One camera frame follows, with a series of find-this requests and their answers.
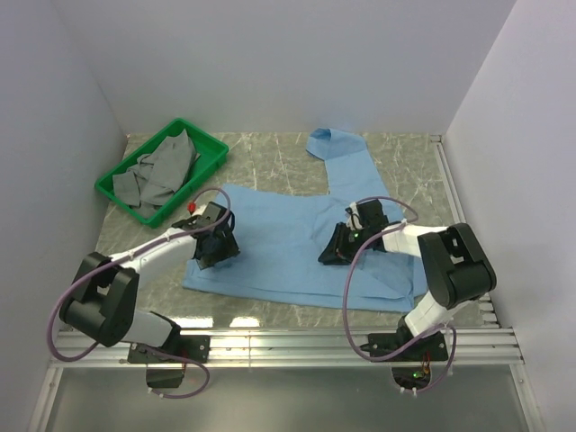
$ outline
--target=cable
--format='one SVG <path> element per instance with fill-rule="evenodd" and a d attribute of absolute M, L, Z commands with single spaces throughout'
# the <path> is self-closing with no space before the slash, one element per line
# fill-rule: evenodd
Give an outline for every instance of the cable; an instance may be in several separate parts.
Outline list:
<path fill-rule="evenodd" d="M 151 250 L 152 248 L 155 248 L 158 245 L 161 245 L 162 243 L 168 242 L 168 241 L 173 240 L 173 239 L 180 239 L 182 237 L 188 237 L 188 236 L 191 236 L 193 234 L 198 234 L 201 232 L 212 230 L 213 228 L 216 228 L 221 223 L 223 223 L 224 221 L 227 220 L 227 218 L 230 215 L 231 201 L 230 201 L 230 197 L 228 196 L 228 194 L 226 192 L 224 192 L 222 189 L 220 189 L 219 187 L 206 187 L 206 188 L 202 189 L 200 192 L 198 192 L 192 198 L 192 202 L 195 202 L 198 198 L 200 198 L 201 195 L 203 195 L 209 191 L 217 191 L 217 192 L 221 193 L 222 195 L 224 195 L 224 198 L 226 199 L 226 204 L 227 204 L 226 211 L 224 212 L 222 217 L 219 218 L 218 220 L 216 220 L 214 223 L 207 225 L 203 228 L 192 229 L 190 231 L 178 232 L 176 234 L 173 234 L 172 236 L 166 236 L 166 237 L 163 236 L 163 237 L 157 238 L 156 240 L 148 243 L 147 245 L 144 245 L 144 246 L 140 247 L 139 249 L 136 249 L 136 251 L 133 254 L 126 254 L 125 256 L 121 256 L 120 258 L 115 259 L 115 260 L 111 261 L 110 263 L 106 263 L 104 265 L 101 265 L 100 267 L 95 268 L 91 272 L 88 272 L 87 274 L 81 276 L 76 281 L 74 281 L 68 287 L 68 289 L 66 289 L 58 297 L 56 303 L 54 304 L 54 307 L 52 308 L 52 311 L 50 312 L 49 319 L 48 319 L 48 326 L 46 327 L 46 343 L 48 345 L 48 349 L 49 349 L 50 353 L 54 357 L 56 357 L 61 362 L 75 362 L 77 360 L 80 360 L 80 359 L 86 357 L 88 354 L 90 354 L 98 346 L 98 342 L 94 342 L 91 346 L 89 346 L 82 353 L 80 353 L 78 355 L 71 356 L 71 357 L 67 357 L 65 355 L 62 355 L 58 351 L 56 346 L 54 345 L 54 340 L 52 338 L 52 331 L 54 329 L 54 322 L 56 321 L 56 317 L 58 316 L 58 313 L 59 313 L 60 308 L 62 307 L 62 304 L 66 301 L 66 299 L 70 296 L 70 294 L 72 294 L 72 292 L 76 288 L 78 288 L 80 285 L 86 283 L 87 281 L 92 279 L 94 276 L 99 275 L 101 272 L 108 270 L 109 268 L 112 268 L 114 266 L 119 266 L 119 265 L 121 265 L 127 261 L 132 260 L 135 257 L 139 257 L 140 255 L 148 252 L 149 250 Z M 193 360 L 190 360 L 190 359 L 186 359 L 186 363 L 190 363 L 193 365 L 200 365 L 200 364 L 197 364 L 196 362 L 194 362 Z M 205 372 L 208 371 L 208 369 L 206 369 L 206 367 L 203 365 L 201 366 L 201 368 L 203 370 L 205 369 Z M 201 389 L 203 389 L 207 384 L 208 383 L 206 382 L 206 384 L 203 385 L 201 387 Z"/>
<path fill-rule="evenodd" d="M 208 385 L 208 383 L 210 382 L 210 371 L 208 370 L 208 368 L 206 366 L 204 366 L 202 363 L 200 362 L 196 362 L 195 360 L 192 360 L 191 358 L 186 358 L 186 357 L 181 357 L 179 355 L 170 355 L 170 354 L 166 354 L 163 353 L 162 351 L 159 351 L 158 349 L 155 349 L 153 346 L 148 346 L 146 345 L 146 348 L 154 353 L 157 357 L 164 357 L 167 358 L 169 360 L 174 360 L 180 363 L 184 363 L 184 364 L 188 364 L 188 365 L 194 365 L 194 366 L 198 366 L 200 369 L 202 369 L 206 375 L 206 378 L 204 379 L 204 382 L 202 383 L 202 385 L 200 387 L 198 387 L 196 390 L 191 391 L 189 393 L 184 393 L 184 394 L 167 394 L 167 393 L 163 393 L 160 390 L 156 390 L 156 389 L 151 389 L 151 391 L 154 394 L 157 394 L 158 396 L 160 396 L 160 398 L 164 398 L 164 399 L 187 399 L 187 398 L 192 398 L 193 396 L 197 395 L 198 393 L 202 392 L 202 390 L 204 390 L 206 388 L 206 386 Z"/>
<path fill-rule="evenodd" d="M 346 333 L 346 339 L 348 340 L 348 344 L 350 344 L 350 346 L 352 347 L 352 349 L 354 350 L 355 353 L 357 353 L 364 360 L 375 363 L 375 362 L 385 362 L 387 360 L 390 360 L 391 358 L 397 356 L 398 354 L 401 354 L 404 351 L 406 351 L 408 348 L 410 348 L 411 346 L 416 344 L 419 340 L 433 335 L 434 333 L 436 333 L 440 329 L 444 329 L 444 328 L 451 329 L 452 334 L 453 334 L 453 340 L 452 340 L 452 350 L 450 352 L 450 356 L 448 357 L 448 362 L 446 363 L 444 371 L 440 374 L 440 376 L 438 376 L 437 379 L 435 379 L 431 384 L 429 384 L 424 389 L 417 391 L 417 392 L 424 392 L 426 390 L 429 390 L 429 389 L 435 387 L 438 383 L 440 383 L 442 380 L 444 380 L 444 378 L 448 375 L 448 371 L 450 370 L 450 367 L 452 366 L 452 362 L 454 361 L 455 352 L 456 352 L 456 328 L 452 324 L 437 324 L 436 326 L 429 328 L 428 330 L 415 336 L 413 339 L 411 339 L 410 341 L 408 341 L 406 344 L 402 345 L 401 347 L 399 347 L 395 351 L 392 351 L 391 353 L 389 353 L 387 355 L 381 355 L 378 357 L 370 357 L 369 355 L 365 354 L 364 351 L 362 351 L 362 349 L 360 349 L 360 347 L 354 343 L 354 340 L 352 339 L 352 333 L 350 332 L 350 324 L 348 323 L 348 294 L 350 292 L 350 282 L 352 281 L 352 275 L 354 274 L 354 270 L 356 269 L 356 265 L 358 264 L 358 260 L 360 259 L 360 256 L 377 239 L 381 239 L 386 234 L 391 234 L 393 232 L 403 230 L 404 227 L 408 223 L 416 222 L 419 219 L 418 213 L 412 207 L 410 207 L 405 202 L 402 202 L 402 201 L 397 200 L 395 198 L 391 198 L 389 196 L 369 196 L 367 198 L 363 198 L 360 201 L 357 201 L 357 203 L 364 203 L 366 201 L 371 201 L 371 200 L 387 200 L 387 201 L 392 201 L 394 203 L 397 203 L 397 204 L 405 207 L 406 209 L 410 210 L 410 212 L 413 214 L 413 217 L 410 218 L 409 220 L 403 220 L 402 222 L 398 223 L 397 225 L 394 225 L 391 228 L 385 229 L 382 232 L 378 232 L 378 233 L 374 234 L 373 236 L 371 236 L 367 241 L 365 241 L 362 244 L 362 246 L 358 249 L 358 251 L 354 255 L 354 259 L 352 260 L 352 264 L 350 265 L 350 269 L 348 270 L 348 275 L 346 276 L 346 283 L 344 285 L 344 293 L 342 295 L 342 321 L 344 323 L 344 331 Z"/>

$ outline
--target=blue towel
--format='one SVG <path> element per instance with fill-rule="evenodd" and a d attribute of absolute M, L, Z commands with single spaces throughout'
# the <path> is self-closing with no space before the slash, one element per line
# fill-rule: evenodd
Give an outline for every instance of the blue towel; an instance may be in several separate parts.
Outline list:
<path fill-rule="evenodd" d="M 339 130 L 315 130 L 307 150 L 325 161 L 329 195 L 290 196 L 224 185 L 236 214 L 238 257 L 202 271 L 191 260 L 184 287 L 273 302 L 340 308 L 347 266 L 326 266 L 318 256 L 344 209 L 355 200 L 388 191 L 363 138 Z M 398 205 L 383 202 L 391 221 Z M 410 311 L 426 292 L 421 261 L 403 254 L 368 251 L 358 263 L 351 309 Z"/>

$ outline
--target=crumpled gray towel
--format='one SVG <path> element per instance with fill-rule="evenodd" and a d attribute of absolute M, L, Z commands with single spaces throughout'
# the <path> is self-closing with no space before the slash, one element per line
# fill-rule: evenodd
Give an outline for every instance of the crumpled gray towel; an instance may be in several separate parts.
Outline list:
<path fill-rule="evenodd" d="M 148 219 L 182 187 L 197 156 L 186 130 L 166 137 L 153 153 L 139 156 L 137 165 L 112 176 L 114 194 Z"/>

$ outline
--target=white wall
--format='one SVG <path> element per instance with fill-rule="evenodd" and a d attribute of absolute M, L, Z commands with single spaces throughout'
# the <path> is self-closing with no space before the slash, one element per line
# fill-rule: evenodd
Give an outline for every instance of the white wall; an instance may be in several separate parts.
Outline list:
<path fill-rule="evenodd" d="M 53 0 L 121 126 L 445 132 L 514 0 Z"/>
<path fill-rule="evenodd" d="M 49 1 L 3 2 L 0 59 L 0 429 L 21 431 L 48 313 L 102 224 L 94 181 L 125 138 Z"/>
<path fill-rule="evenodd" d="M 518 0 L 447 133 L 550 431 L 576 425 L 576 3 Z"/>

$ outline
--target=blue cloth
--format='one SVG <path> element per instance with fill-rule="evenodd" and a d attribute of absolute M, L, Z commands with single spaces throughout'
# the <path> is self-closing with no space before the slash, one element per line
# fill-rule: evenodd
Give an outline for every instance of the blue cloth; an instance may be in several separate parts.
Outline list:
<path fill-rule="evenodd" d="M 340 308 L 347 266 L 326 266 L 318 256 L 352 202 L 388 191 L 365 141 L 339 130 L 315 130 L 307 150 L 325 161 L 329 195 L 290 196 L 224 185 L 236 215 L 234 236 L 241 253 L 200 270 L 188 262 L 184 287 L 209 293 Z M 383 202 L 391 221 L 403 218 L 393 202 Z M 368 251 L 358 263 L 350 309 L 410 311 L 414 295 L 426 292 L 419 259 Z"/>

